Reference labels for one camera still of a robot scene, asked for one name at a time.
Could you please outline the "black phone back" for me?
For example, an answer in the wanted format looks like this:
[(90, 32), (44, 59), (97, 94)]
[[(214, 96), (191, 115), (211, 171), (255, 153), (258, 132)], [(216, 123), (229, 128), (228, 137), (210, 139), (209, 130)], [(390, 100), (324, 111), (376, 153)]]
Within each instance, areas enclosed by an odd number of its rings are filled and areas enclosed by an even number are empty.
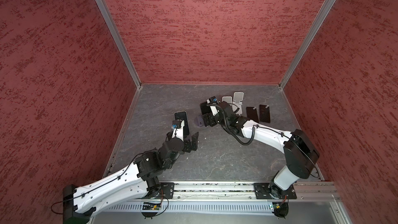
[(202, 115), (206, 115), (212, 113), (210, 107), (208, 106), (208, 102), (203, 102), (200, 104), (200, 110)]

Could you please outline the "white phone stand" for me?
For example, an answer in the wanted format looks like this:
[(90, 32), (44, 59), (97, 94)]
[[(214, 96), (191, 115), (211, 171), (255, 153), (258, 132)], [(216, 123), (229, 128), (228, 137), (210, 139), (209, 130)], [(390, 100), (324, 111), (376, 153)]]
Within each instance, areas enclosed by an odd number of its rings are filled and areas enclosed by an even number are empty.
[(228, 104), (232, 104), (233, 103), (233, 98), (231, 96), (223, 96), (222, 97), (222, 101), (226, 102)]
[(243, 92), (234, 92), (233, 94), (233, 100), (232, 100), (232, 107), (234, 113), (241, 115), (243, 113), (243, 99), (244, 99), (244, 93)]

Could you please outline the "black phone with middle sticker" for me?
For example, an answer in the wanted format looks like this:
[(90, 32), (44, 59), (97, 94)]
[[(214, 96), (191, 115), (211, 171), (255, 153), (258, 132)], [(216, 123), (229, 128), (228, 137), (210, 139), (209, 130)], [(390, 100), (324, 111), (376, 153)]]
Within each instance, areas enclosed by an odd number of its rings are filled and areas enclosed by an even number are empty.
[(246, 114), (250, 120), (253, 120), (256, 123), (260, 123), (256, 107), (246, 107)]

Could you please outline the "black phone with sticker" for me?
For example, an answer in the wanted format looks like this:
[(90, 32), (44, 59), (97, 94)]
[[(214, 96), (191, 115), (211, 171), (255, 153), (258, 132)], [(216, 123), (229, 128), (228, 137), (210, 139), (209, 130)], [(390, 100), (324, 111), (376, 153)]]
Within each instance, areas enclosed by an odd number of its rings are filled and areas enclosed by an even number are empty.
[(259, 120), (261, 122), (270, 123), (271, 122), (271, 114), (269, 105), (259, 105), (260, 117)]
[(256, 107), (246, 107), (246, 114), (250, 120), (253, 120), (256, 123), (260, 123)]

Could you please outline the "black phone with right sticker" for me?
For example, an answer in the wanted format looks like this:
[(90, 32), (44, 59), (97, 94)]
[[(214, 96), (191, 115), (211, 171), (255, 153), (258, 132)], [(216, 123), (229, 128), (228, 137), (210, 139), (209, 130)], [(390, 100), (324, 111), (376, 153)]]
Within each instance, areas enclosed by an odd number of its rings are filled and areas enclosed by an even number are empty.
[(271, 114), (269, 105), (259, 105), (260, 117), (259, 120), (261, 122), (270, 123), (271, 122)]

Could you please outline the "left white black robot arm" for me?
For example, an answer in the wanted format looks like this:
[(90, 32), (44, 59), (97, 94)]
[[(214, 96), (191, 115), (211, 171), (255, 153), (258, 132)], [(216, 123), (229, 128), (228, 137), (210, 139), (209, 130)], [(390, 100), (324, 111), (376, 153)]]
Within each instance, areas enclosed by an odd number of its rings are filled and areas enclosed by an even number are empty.
[(120, 171), (91, 184), (63, 189), (62, 222), (87, 224), (103, 210), (130, 199), (154, 198), (161, 192), (158, 176), (171, 169), (183, 154), (198, 149), (199, 133), (184, 139), (170, 134), (160, 149), (135, 156)]

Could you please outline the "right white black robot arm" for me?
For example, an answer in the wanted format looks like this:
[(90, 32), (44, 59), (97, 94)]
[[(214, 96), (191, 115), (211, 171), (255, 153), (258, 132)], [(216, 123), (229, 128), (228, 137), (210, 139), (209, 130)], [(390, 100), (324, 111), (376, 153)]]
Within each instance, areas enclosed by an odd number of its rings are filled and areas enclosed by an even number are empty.
[(287, 196), (297, 180), (308, 179), (316, 168), (320, 153), (302, 130), (288, 132), (259, 124), (238, 115), (231, 104), (215, 97), (201, 103), (200, 108), (206, 127), (218, 124), (243, 146), (258, 141), (284, 154), (286, 165), (268, 185), (274, 199)]

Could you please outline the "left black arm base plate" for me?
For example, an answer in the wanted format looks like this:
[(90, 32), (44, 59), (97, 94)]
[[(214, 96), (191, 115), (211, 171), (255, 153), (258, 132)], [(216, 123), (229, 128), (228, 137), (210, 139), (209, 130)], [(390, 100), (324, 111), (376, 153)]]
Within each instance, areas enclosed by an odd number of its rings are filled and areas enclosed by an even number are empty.
[(147, 198), (149, 199), (172, 199), (174, 195), (175, 184), (171, 182), (158, 183), (149, 188)]

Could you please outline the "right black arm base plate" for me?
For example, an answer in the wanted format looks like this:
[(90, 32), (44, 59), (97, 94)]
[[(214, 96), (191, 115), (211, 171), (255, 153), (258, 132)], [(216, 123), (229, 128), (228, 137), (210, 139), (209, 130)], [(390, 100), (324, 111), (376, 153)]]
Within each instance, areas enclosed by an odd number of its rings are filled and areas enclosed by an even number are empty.
[(296, 200), (294, 186), (291, 185), (287, 190), (282, 190), (276, 184), (271, 183), (254, 183), (254, 192), (258, 200)]

